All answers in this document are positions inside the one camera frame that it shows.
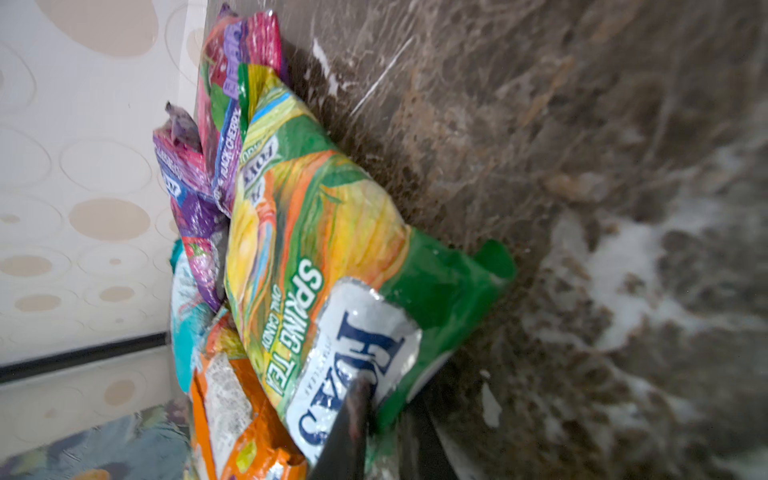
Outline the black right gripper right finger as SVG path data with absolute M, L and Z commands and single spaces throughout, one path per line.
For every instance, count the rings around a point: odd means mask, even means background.
M 398 419 L 399 477 L 403 480 L 457 480 L 422 393 Z

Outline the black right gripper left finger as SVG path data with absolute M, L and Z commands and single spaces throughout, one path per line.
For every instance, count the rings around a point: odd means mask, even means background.
M 364 478 L 368 424 L 372 419 L 371 387 L 362 376 L 350 384 L 309 480 Z

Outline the green Fox's spring tea packet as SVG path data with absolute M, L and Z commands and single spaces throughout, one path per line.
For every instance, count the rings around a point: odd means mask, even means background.
M 356 378 L 390 427 L 517 267 L 500 242 L 468 255 L 408 225 L 273 69 L 241 64 L 238 80 L 224 285 L 268 399 L 316 464 Z

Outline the white floral paper bag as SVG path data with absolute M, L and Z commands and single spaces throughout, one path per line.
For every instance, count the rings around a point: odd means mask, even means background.
M 3 479 L 181 479 L 189 402 L 176 399 L 1 462 Z

